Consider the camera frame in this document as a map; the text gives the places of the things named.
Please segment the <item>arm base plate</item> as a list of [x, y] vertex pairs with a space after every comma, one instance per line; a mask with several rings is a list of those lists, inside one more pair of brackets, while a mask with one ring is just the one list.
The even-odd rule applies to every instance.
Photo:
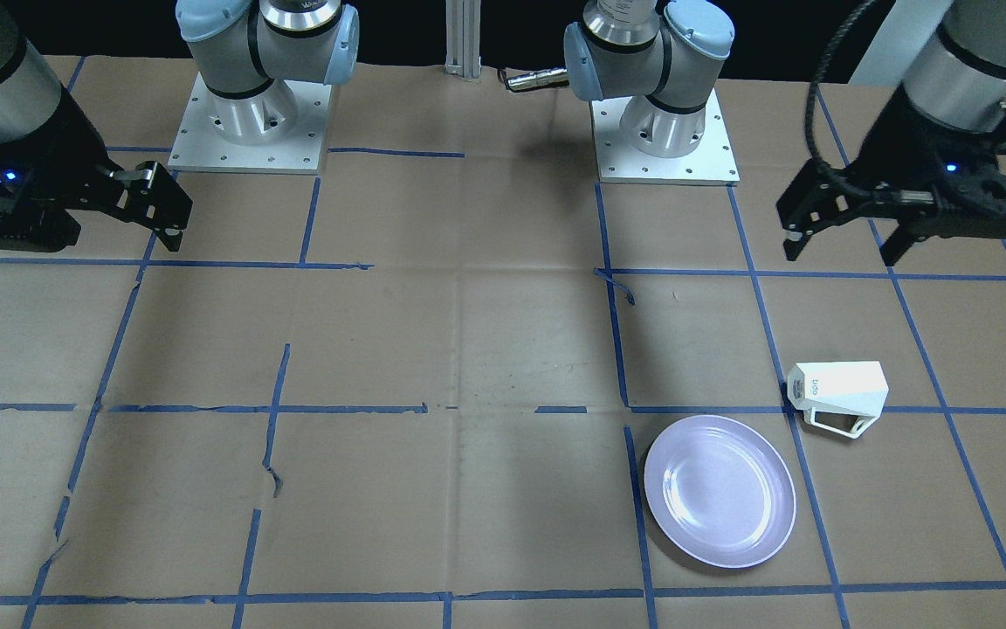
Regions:
[[741, 180], [718, 94], [674, 114], [646, 97], [590, 102], [600, 182], [734, 186]]
[[318, 176], [334, 92], [331, 85], [276, 80], [262, 94], [229, 100], [196, 76], [168, 166], [203, 174]]

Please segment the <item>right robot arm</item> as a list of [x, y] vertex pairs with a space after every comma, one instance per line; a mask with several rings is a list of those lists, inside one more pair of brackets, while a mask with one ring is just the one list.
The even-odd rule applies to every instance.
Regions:
[[[206, 83], [220, 139], [260, 144], [297, 124], [288, 82], [351, 78], [359, 16], [341, 1], [179, 1], [180, 35]], [[125, 169], [0, 3], [0, 250], [55, 253], [75, 210], [148, 228], [179, 250], [190, 197], [157, 161]]]

